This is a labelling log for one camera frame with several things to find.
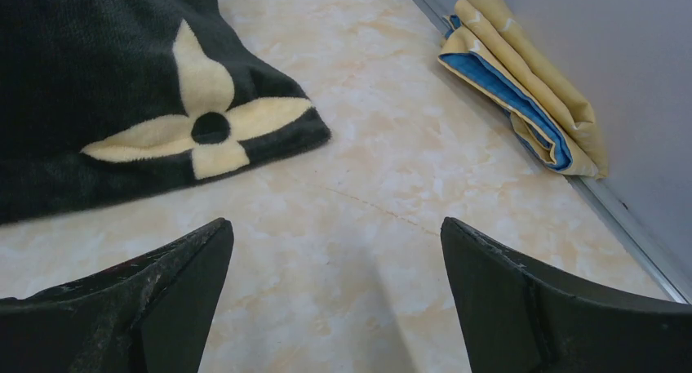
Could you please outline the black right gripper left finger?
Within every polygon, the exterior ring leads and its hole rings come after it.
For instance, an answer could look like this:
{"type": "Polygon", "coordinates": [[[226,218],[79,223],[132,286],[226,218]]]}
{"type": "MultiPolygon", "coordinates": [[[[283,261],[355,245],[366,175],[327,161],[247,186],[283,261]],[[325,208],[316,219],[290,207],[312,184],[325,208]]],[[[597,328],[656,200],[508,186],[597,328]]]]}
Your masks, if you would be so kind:
{"type": "Polygon", "coordinates": [[[198,371],[233,241],[220,218],[90,276],[2,299],[2,371],[198,371]]]}

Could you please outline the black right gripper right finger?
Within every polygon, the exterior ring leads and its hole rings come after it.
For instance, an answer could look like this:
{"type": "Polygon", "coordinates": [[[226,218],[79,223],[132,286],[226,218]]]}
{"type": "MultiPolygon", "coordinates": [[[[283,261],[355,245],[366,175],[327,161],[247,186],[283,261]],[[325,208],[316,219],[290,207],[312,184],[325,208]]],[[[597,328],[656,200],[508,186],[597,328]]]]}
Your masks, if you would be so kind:
{"type": "Polygon", "coordinates": [[[452,217],[441,246],[474,372],[688,372],[691,307],[604,286],[452,217]]]}

